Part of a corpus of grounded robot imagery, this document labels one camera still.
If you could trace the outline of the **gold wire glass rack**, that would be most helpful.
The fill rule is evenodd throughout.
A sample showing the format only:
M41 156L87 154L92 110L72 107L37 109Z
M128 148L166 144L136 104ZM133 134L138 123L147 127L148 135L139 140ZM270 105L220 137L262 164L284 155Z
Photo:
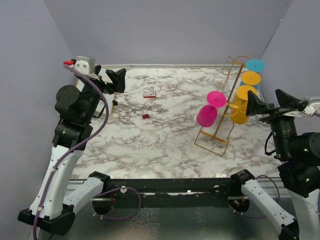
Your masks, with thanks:
M238 108L238 106L233 105L232 102L235 97L237 88L239 87L237 85L238 79L240 78L243 68L246 66L246 62L250 59L250 57L244 55L237 56L235 58L231 56L227 57L226 61L231 64L231 67L221 70L221 73L226 76L226 80L229 82L229 90L221 92L226 97L226 105L217 109L218 115L211 127L201 126L194 141L194 144L196 146L220 157L222 157L226 153L226 150L230 143L230 135L235 125L237 125L234 124L230 119L232 108ZM200 145L198 141L199 136L206 136L207 139L210 139L216 149L219 149L220 147L224 147L224 149L214 151L212 148L209 149L203 145Z

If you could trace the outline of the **clear wine glass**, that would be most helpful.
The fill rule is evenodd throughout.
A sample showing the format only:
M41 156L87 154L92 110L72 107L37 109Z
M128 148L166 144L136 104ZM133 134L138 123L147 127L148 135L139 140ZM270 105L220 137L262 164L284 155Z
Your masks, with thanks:
M220 92L225 92L230 89L230 84L226 78L216 77L212 80L213 87Z

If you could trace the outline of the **pink plastic wine glass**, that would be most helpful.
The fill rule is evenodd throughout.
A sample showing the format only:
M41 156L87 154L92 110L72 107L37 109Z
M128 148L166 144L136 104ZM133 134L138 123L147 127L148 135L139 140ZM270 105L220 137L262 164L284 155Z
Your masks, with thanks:
M201 127L209 128L218 117L218 108L224 107L227 99L220 91L211 91L207 94L206 100L208 104L199 110L196 121Z

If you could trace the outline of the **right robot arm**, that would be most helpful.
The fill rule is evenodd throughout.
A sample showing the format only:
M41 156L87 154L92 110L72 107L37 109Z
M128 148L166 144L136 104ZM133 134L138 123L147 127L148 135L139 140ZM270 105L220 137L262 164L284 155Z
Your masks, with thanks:
M248 91L246 116L262 115L259 121L270 125L279 176L292 200L296 216L286 212L260 186L246 169L231 176L229 189L244 194L272 223L280 240L320 238L320 134L297 134L295 118L320 115L318 96L295 98L281 89L275 91L279 107L260 100Z

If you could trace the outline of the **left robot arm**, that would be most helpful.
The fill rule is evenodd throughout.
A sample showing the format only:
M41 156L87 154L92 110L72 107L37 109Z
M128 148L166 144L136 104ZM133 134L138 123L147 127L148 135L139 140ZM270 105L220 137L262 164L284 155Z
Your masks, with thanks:
M106 70L105 75L110 78L110 82L106 82L101 75L101 66L95 66L92 73L67 64L64 67L83 82L83 88L70 84L58 90L54 108L60 119L54 130L49 165L33 203L18 214L18 221L32 226L35 240L39 230L64 236L71 229L77 213L93 197L106 197L111 190L110 177L94 172L79 188L66 195L70 177L87 142L107 124L104 120L93 132L91 122L96 108L100 101L107 101L105 94L125 91L127 71L124 68Z

